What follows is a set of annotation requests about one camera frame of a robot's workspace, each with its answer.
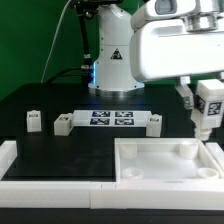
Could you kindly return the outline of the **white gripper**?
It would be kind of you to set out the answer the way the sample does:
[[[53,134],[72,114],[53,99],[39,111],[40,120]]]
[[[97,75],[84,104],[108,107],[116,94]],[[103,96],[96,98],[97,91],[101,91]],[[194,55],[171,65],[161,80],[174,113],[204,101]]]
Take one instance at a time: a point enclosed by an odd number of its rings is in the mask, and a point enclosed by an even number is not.
[[[175,89],[184,107],[192,110],[189,76],[224,71],[224,18],[217,30],[201,33],[187,32],[181,19],[149,22],[131,38],[130,64],[138,82],[182,76]]]

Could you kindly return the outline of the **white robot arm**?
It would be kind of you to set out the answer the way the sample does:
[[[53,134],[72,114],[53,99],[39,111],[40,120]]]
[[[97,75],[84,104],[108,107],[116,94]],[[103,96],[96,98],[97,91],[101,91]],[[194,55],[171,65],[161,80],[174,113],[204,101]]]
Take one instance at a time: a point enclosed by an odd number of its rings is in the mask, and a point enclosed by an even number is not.
[[[99,8],[100,54],[89,88],[123,97],[146,82],[175,78],[185,107],[194,96],[184,80],[224,71],[224,12],[219,0],[148,0],[130,15]]]

